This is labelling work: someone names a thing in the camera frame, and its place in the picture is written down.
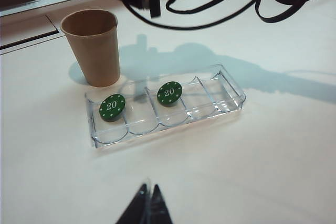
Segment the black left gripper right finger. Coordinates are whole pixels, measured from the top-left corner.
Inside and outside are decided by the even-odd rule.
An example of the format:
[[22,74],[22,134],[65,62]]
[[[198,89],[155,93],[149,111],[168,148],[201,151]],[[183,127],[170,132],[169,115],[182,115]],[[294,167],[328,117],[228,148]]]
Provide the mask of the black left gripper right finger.
[[155,184],[151,197],[151,223],[173,224],[158,184]]

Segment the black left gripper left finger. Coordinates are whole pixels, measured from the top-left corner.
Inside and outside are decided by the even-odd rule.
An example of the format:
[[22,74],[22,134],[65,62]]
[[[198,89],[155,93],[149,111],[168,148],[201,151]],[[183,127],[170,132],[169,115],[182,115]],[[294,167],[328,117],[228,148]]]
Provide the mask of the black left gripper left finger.
[[145,224],[150,223],[149,220],[150,206],[150,185],[143,183],[136,191],[134,197],[116,221],[121,223]]

